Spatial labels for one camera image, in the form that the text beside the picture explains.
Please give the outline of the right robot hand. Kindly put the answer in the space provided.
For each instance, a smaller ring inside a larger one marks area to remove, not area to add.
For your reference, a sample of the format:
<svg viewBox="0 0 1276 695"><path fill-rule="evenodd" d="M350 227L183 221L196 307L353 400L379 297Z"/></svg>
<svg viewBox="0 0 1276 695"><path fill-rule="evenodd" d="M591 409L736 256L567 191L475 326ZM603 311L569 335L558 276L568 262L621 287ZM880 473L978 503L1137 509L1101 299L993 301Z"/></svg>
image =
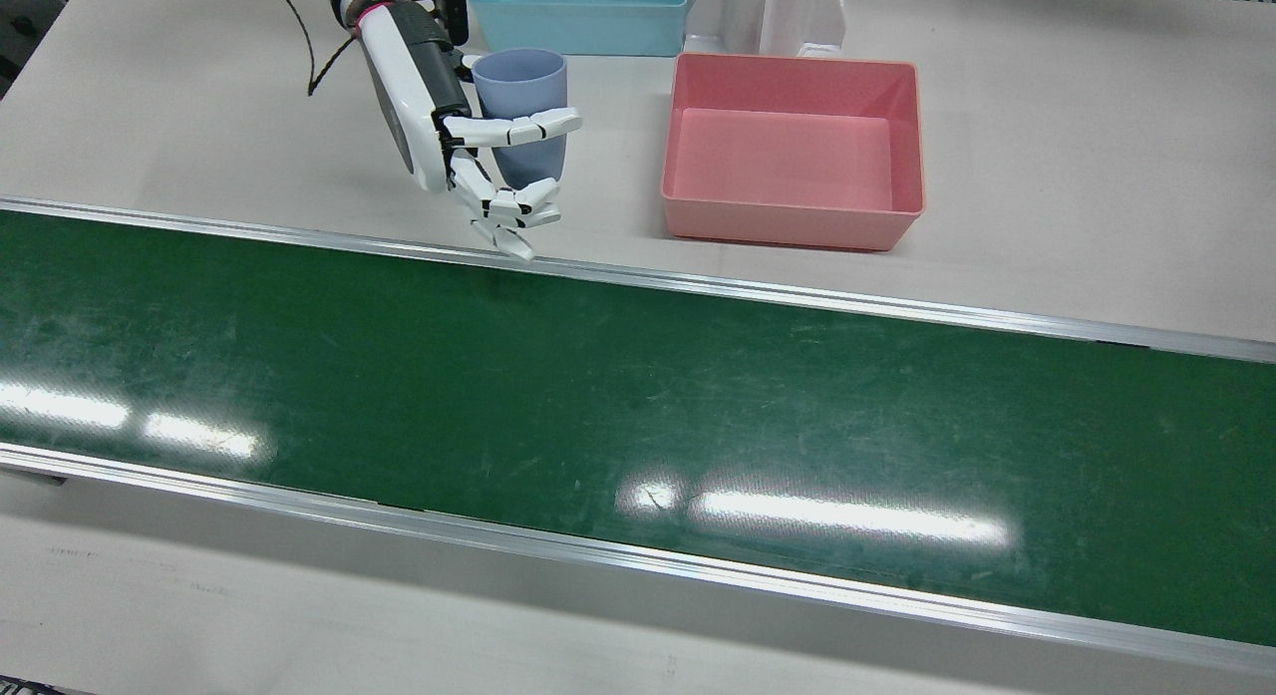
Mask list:
<svg viewBox="0 0 1276 695"><path fill-rule="evenodd" d="M403 165L424 190L450 193L487 245L524 261L524 232L561 217L568 62L538 47L461 54L424 4L365 9L353 33Z"/></svg>

